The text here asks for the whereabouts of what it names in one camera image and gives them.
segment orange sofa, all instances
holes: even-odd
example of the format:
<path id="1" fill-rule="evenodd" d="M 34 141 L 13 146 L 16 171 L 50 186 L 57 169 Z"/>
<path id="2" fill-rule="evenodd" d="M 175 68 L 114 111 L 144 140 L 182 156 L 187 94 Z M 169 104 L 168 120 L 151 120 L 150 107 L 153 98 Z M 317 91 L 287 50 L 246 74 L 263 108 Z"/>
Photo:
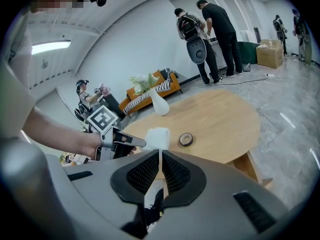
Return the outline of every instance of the orange sofa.
<path id="1" fill-rule="evenodd" d="M 163 75 L 161 74 L 161 72 L 159 70 L 157 70 L 156 72 L 154 72 L 152 75 L 154 75 L 156 78 L 159 77 L 158 81 L 155 83 L 154 86 L 157 86 L 159 84 L 161 84 L 162 82 L 165 81 L 165 78 L 163 77 Z M 170 87 L 171 87 L 171 90 L 167 90 L 167 91 L 162 91 L 162 92 L 158 92 L 158 94 L 161 96 L 161 97 L 165 97 L 169 94 L 172 94 L 176 91 L 180 91 L 182 94 L 182 90 L 180 88 L 180 84 L 178 82 L 178 79 L 176 78 L 176 75 L 175 73 L 171 72 L 170 74 L 170 77 L 172 79 L 172 82 L 170 83 Z M 123 112 L 125 107 L 131 102 L 133 101 L 135 98 L 137 98 L 138 96 L 135 94 L 135 89 L 134 88 L 131 88 L 129 90 L 126 90 L 126 93 L 127 93 L 127 98 L 125 98 L 124 101 L 122 101 L 120 104 L 119 104 L 119 109 Z M 145 106 L 149 105 L 152 103 L 152 100 L 150 97 L 146 98 L 145 100 L 143 100 L 141 103 L 139 103 L 137 106 L 135 106 L 133 109 L 131 109 L 129 112 L 128 112 L 128 115 L 132 114 L 133 112 L 136 112 L 142 108 L 144 108 Z"/>

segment tiled floor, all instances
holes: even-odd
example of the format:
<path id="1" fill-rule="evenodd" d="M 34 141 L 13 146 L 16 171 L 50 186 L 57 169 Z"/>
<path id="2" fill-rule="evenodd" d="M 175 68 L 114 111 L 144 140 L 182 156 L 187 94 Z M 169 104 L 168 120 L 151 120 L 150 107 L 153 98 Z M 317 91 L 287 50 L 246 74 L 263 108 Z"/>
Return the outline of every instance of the tiled floor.
<path id="1" fill-rule="evenodd" d="M 261 130 L 257 147 L 251 150 L 265 178 L 274 179 L 272 191 L 291 209 L 310 194 L 320 160 L 320 68 L 307 68 L 296 59 L 285 57 L 277 70 L 251 65 L 251 72 L 225 78 L 223 84 L 234 84 L 265 78 L 262 81 L 238 85 L 205 86 L 200 78 L 166 98 L 169 104 L 208 89 L 226 89 L 238 94 L 257 110 Z M 154 112 L 142 110 L 133 120 Z M 234 114 L 241 120 L 241 114 Z"/>

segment cardboard box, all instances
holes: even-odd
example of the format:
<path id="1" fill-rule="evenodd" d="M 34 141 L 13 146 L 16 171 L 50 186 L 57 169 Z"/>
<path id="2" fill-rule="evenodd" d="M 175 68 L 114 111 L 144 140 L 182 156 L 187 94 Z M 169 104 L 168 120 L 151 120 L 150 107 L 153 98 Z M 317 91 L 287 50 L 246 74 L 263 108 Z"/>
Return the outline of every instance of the cardboard box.
<path id="1" fill-rule="evenodd" d="M 256 58 L 259 65 L 276 69 L 283 63 L 283 46 L 280 40 L 263 39 L 261 45 L 267 48 L 256 48 Z"/>

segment roll of tape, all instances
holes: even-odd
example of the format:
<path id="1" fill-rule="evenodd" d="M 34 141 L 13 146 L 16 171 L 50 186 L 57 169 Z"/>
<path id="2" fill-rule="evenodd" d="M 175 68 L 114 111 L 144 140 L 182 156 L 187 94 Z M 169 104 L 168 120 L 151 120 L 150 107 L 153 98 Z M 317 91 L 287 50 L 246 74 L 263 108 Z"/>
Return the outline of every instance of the roll of tape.
<path id="1" fill-rule="evenodd" d="M 194 137 L 191 133 L 186 132 L 180 136 L 179 142 L 182 146 L 188 147 L 194 142 Z"/>

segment oval tabletop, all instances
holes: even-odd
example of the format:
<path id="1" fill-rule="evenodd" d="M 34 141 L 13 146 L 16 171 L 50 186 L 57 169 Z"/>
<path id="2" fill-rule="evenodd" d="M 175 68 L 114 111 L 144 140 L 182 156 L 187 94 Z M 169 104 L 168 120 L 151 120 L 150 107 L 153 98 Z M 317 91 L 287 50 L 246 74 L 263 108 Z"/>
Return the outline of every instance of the oval tabletop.
<path id="1" fill-rule="evenodd" d="M 169 150 L 228 163 L 241 157 L 258 142 L 260 119 L 255 108 L 228 90 L 208 90 L 170 105 L 165 116 L 153 113 L 130 125 L 123 132 L 142 138 L 148 129 L 170 129 Z M 193 135 L 190 146 L 179 137 Z"/>

